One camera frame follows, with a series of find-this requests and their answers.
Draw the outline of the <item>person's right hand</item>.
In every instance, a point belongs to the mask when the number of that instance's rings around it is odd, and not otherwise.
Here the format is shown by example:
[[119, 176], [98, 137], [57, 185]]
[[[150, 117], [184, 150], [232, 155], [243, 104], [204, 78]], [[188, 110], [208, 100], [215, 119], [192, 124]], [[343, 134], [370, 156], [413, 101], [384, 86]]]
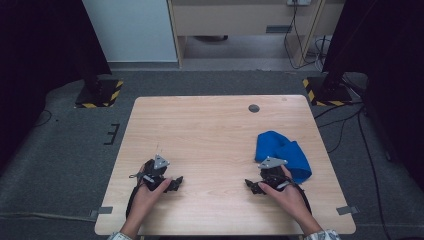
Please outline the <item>person's right hand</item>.
[[260, 183], [259, 187], [273, 198], [299, 225], [308, 225], [314, 221], [300, 192], [292, 184], [287, 185], [281, 192], [265, 183]]

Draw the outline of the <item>light wooden desk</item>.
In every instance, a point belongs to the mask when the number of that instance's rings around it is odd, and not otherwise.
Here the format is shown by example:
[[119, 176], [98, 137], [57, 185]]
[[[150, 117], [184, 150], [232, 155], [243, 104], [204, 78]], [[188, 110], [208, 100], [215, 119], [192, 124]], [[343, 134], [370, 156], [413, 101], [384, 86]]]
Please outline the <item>light wooden desk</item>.
[[288, 56], [297, 67], [318, 36], [334, 33], [346, 0], [312, 0], [288, 6], [287, 0], [167, 0], [177, 58], [189, 36], [284, 34]]

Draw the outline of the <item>grey tape piece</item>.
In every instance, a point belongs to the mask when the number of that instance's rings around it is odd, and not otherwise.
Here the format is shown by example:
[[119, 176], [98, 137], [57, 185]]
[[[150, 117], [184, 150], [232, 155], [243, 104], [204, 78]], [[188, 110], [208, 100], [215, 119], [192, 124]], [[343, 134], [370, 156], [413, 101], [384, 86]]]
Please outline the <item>grey tape piece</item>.
[[346, 215], [346, 214], [357, 214], [360, 212], [360, 210], [357, 206], [343, 206], [343, 207], [337, 208], [337, 212], [339, 215]]
[[111, 214], [113, 210], [112, 206], [99, 207], [97, 210], [91, 210], [89, 213], [90, 218], [97, 218], [101, 214]]

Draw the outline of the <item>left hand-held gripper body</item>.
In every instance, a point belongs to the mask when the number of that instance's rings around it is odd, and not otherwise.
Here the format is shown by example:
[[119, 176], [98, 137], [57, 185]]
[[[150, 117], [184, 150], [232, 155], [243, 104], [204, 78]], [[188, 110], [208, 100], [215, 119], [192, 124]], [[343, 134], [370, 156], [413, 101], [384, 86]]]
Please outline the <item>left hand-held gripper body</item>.
[[144, 168], [138, 173], [138, 184], [145, 184], [150, 191], [155, 190], [163, 181], [170, 162], [156, 154], [153, 159], [144, 164]]

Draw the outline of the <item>person's left hand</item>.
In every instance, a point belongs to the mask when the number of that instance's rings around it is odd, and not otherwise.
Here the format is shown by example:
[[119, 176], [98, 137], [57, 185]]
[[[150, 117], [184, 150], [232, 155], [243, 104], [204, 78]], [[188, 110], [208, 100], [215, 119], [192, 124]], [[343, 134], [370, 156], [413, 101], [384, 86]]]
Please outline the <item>person's left hand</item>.
[[170, 183], [171, 180], [166, 178], [153, 191], [150, 191], [145, 184], [140, 185], [133, 198], [130, 213], [127, 219], [132, 222], [142, 223], [146, 216], [149, 214], [151, 208], [156, 204]]

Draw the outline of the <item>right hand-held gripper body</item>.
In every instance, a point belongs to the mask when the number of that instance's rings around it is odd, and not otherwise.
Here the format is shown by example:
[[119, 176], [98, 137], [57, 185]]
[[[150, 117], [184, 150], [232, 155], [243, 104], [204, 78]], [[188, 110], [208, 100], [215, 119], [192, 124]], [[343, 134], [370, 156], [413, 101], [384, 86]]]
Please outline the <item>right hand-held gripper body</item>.
[[282, 169], [282, 166], [287, 163], [288, 161], [284, 159], [267, 157], [258, 165], [263, 182], [274, 190], [283, 190], [287, 185], [291, 184], [292, 179]]

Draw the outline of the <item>black stand with striped base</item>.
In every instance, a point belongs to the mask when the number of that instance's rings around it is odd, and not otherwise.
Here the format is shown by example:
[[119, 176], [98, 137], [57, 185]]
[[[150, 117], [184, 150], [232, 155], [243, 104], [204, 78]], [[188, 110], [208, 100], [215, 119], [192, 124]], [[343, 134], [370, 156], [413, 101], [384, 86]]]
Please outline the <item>black stand with striped base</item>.
[[111, 107], [119, 96], [122, 80], [100, 80], [90, 68], [80, 70], [84, 86], [76, 101], [76, 108]]
[[307, 77], [302, 80], [307, 97], [313, 106], [351, 105], [352, 97], [343, 85], [343, 73], [329, 71], [325, 76]]

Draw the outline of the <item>blue cloth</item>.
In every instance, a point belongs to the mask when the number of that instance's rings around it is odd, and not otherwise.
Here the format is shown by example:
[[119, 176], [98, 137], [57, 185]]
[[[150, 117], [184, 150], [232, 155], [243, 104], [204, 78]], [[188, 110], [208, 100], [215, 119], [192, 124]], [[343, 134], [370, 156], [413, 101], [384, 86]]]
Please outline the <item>blue cloth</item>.
[[261, 163], [267, 157], [286, 160], [285, 167], [298, 184], [312, 176], [309, 162], [298, 142], [291, 141], [276, 131], [266, 131], [257, 137], [255, 161]]

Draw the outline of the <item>black curtain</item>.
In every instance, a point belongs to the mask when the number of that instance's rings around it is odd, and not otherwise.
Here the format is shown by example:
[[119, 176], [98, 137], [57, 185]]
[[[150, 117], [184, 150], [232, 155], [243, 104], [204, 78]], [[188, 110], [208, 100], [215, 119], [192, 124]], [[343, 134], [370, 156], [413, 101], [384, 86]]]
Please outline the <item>black curtain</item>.
[[110, 72], [82, 0], [0, 0], [0, 172], [50, 91], [84, 80], [99, 96]]
[[346, 0], [324, 65], [324, 90], [368, 77], [365, 100], [391, 158], [424, 188], [424, 0]]

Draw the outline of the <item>white panel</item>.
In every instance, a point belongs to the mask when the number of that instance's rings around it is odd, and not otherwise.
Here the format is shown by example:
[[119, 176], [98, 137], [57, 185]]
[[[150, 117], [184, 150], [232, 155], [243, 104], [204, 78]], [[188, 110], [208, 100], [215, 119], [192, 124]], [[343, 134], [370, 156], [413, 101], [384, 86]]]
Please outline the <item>white panel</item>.
[[83, 0], [110, 63], [176, 62], [167, 0]]

